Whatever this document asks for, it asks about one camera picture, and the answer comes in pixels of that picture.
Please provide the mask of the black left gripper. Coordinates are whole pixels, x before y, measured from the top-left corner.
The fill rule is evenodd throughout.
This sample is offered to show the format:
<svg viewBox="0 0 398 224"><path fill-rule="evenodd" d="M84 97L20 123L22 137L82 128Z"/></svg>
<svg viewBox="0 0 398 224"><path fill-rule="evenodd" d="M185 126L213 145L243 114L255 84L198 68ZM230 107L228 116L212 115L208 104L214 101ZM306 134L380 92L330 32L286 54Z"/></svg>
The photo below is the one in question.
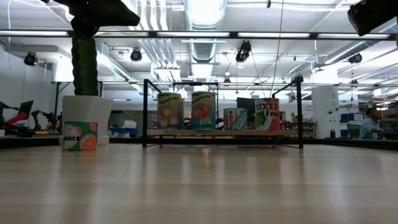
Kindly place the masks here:
<svg viewBox="0 0 398 224"><path fill-rule="evenodd" d="M74 16L71 25L75 36L81 40L92 38L100 26L137 26L140 17L122 0L46 0L55 1L68 8ZM96 12L99 10L99 22Z"/></svg>

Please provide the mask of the tall peaches can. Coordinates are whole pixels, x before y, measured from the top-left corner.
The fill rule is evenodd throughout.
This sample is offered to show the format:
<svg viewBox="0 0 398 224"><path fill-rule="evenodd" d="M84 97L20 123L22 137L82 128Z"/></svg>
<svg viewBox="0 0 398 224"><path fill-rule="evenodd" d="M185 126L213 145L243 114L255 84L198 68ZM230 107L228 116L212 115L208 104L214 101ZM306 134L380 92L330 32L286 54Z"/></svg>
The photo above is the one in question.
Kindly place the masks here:
<svg viewBox="0 0 398 224"><path fill-rule="evenodd" d="M157 95L157 128L182 129L183 100L178 93L159 93Z"/></svg>

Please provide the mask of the short oranges can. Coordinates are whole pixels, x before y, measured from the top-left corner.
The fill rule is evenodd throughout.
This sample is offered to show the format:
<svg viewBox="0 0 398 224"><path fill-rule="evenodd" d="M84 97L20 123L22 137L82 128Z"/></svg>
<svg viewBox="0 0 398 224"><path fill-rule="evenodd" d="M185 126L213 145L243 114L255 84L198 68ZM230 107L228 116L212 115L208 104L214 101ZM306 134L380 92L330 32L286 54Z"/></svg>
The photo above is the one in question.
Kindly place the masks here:
<svg viewBox="0 0 398 224"><path fill-rule="evenodd" d="M97 148L97 123L66 121L62 134L62 146L66 151L95 151Z"/></svg>

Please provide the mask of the tall tomatoes can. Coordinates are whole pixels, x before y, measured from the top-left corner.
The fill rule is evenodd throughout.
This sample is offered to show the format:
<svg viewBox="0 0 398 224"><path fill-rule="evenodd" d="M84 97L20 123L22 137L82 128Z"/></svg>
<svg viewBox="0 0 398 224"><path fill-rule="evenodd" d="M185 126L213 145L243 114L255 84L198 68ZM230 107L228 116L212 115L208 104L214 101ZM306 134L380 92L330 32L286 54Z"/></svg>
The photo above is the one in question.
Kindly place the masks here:
<svg viewBox="0 0 398 224"><path fill-rule="evenodd" d="M192 129L215 129L216 95L212 92L192 93Z"/></svg>

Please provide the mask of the red mixed fruit can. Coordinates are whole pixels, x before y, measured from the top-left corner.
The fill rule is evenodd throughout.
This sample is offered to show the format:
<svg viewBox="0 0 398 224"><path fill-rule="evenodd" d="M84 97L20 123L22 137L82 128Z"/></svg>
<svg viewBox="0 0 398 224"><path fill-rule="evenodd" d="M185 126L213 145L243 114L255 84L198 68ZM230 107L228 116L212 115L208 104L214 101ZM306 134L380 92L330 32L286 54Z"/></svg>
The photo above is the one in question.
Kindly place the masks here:
<svg viewBox="0 0 398 224"><path fill-rule="evenodd" d="M279 131L280 111L279 99L261 98L255 100L255 127L256 130Z"/></svg>

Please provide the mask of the short sliced carrots can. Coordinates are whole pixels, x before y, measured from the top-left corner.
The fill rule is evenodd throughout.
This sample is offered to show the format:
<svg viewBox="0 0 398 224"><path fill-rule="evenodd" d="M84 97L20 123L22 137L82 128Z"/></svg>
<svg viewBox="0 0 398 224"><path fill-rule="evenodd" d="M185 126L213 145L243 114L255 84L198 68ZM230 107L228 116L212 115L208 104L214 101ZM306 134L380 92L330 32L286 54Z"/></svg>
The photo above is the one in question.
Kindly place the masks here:
<svg viewBox="0 0 398 224"><path fill-rule="evenodd" d="M246 130L247 129L247 109L245 108L226 108L224 113L224 130Z"/></svg>

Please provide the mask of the black-framed wooden shelf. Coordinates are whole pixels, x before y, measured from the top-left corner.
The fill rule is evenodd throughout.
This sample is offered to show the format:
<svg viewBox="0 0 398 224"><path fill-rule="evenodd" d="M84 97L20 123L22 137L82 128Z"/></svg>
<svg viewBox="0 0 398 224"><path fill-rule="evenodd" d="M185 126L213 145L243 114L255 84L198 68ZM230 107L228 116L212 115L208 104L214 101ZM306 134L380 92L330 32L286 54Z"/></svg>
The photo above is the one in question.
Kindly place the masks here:
<svg viewBox="0 0 398 224"><path fill-rule="evenodd" d="M296 85L299 88L298 95L301 96L301 80L296 80L274 94L272 94L272 97L275 97L275 95L282 90L285 90L286 88ZM164 83L164 85L172 85L173 88L175 85L189 85L189 86L209 86L209 85L214 85L216 87L216 118L218 118L218 106L219 106L219 89L220 85L224 85L224 83L218 83L218 82L169 82L169 83ZM155 91L158 93L162 93L162 91L152 83L149 79L144 79L143 81L143 114L142 114L142 147L147 147L148 144L148 89L149 87L152 87ZM302 102L301 100L298 101L297 105L298 113L299 113L299 119L298 119L298 149L303 149L304 146L304 141L303 141L303 121L302 121ZM249 136L293 136L294 132L293 131L251 131L248 133Z"/></svg>

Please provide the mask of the green cactus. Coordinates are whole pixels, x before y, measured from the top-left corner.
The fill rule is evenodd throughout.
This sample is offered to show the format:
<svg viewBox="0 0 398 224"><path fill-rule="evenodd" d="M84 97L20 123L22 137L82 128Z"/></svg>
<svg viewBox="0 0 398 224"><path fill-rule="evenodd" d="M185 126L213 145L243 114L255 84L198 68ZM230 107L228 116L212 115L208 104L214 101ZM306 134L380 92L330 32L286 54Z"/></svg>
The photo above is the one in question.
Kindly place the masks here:
<svg viewBox="0 0 398 224"><path fill-rule="evenodd" d="M72 38L73 86L75 95L99 96L97 50L94 38Z"/></svg>

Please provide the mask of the white plant pot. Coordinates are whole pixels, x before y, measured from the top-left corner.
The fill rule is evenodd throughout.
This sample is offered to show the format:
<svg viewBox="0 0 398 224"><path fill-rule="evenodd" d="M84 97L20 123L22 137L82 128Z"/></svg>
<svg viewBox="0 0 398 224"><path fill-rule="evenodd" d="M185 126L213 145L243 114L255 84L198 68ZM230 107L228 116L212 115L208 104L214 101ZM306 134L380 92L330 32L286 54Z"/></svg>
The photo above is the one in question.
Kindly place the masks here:
<svg viewBox="0 0 398 224"><path fill-rule="evenodd" d="M62 98L62 133L59 137L59 145L63 144L63 138L66 136L64 132L66 121L96 123L98 145L108 145L108 121L112 106L113 100L98 96L65 95Z"/></svg>

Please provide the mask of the blue storage bins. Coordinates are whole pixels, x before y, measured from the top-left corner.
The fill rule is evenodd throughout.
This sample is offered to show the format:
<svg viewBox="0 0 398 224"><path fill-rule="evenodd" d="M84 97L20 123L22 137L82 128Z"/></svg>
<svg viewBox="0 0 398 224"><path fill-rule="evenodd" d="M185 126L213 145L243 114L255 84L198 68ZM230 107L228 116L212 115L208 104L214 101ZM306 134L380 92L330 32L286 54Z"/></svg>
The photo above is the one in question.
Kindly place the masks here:
<svg viewBox="0 0 398 224"><path fill-rule="evenodd" d="M135 138L137 136L136 128L109 128L113 138Z"/></svg>
<svg viewBox="0 0 398 224"><path fill-rule="evenodd" d="M357 139L364 119L362 113L348 113L340 116L340 133L342 138Z"/></svg>

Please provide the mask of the person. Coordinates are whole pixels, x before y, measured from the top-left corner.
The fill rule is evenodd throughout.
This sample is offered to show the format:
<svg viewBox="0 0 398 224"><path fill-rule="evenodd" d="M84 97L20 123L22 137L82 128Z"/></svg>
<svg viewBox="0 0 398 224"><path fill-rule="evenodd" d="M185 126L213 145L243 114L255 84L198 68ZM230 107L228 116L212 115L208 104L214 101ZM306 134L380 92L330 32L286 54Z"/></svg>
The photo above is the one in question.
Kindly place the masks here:
<svg viewBox="0 0 398 224"><path fill-rule="evenodd" d="M361 123L359 131L359 139L362 140L375 140L377 134L382 133L384 130L378 126L379 113L375 108L368 108L366 110L366 117Z"/></svg>

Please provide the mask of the black LED light bar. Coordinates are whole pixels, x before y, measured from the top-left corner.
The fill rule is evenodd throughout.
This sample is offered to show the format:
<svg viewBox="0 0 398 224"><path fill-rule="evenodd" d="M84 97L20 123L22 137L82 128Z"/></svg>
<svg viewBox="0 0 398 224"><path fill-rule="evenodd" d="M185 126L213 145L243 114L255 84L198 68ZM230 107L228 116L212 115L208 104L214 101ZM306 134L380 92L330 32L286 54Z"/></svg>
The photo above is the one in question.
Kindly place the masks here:
<svg viewBox="0 0 398 224"><path fill-rule="evenodd" d="M101 30L98 38L150 38L150 39L282 39L282 40L377 40L393 41L397 34L378 33L359 36L354 33L318 33L318 32L205 32L205 31L136 31L136 30Z"/></svg>

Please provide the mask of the black laptop screen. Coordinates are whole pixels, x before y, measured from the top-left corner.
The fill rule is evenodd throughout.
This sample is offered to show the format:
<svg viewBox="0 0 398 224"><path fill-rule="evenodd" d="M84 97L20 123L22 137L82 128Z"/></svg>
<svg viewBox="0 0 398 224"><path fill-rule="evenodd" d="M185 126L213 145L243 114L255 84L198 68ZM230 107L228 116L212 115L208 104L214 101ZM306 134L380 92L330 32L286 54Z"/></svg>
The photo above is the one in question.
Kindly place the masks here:
<svg viewBox="0 0 398 224"><path fill-rule="evenodd" d="M25 102L21 103L21 105L19 107L18 114L17 114L17 122L25 121L25 120L29 119L29 115L30 115L30 111L32 109L33 103L34 103L33 100L25 101Z"/></svg>

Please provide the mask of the large black monitor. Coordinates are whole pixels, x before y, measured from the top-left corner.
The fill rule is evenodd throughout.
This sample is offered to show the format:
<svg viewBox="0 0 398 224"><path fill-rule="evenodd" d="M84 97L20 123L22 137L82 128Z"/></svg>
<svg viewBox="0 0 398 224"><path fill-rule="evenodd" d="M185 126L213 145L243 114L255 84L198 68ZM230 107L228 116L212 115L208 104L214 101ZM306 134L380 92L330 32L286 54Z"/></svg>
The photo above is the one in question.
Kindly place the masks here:
<svg viewBox="0 0 398 224"><path fill-rule="evenodd" d="M255 129L255 99L237 98L237 107L247 111L247 129Z"/></svg>

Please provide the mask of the black aluminium rig frame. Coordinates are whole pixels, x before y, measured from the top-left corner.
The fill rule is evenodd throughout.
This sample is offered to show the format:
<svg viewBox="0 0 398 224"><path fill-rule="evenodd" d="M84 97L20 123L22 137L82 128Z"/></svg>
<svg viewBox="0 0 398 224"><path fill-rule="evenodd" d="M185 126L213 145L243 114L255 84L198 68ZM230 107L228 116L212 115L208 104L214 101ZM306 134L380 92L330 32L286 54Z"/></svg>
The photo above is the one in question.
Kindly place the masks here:
<svg viewBox="0 0 398 224"><path fill-rule="evenodd" d="M142 138L111 138L111 144L140 144L144 147L155 145L223 145L223 146L266 146L266 145L291 145L293 148L306 145L328 145L344 147L360 147L366 149L380 149L388 151L398 151L398 141L390 140L358 140L358 139L303 139L297 138L271 138L271 139L204 139L204 138L161 138L161 139L142 139ZM0 138L0 149L56 146L59 143L58 137L46 138Z"/></svg>

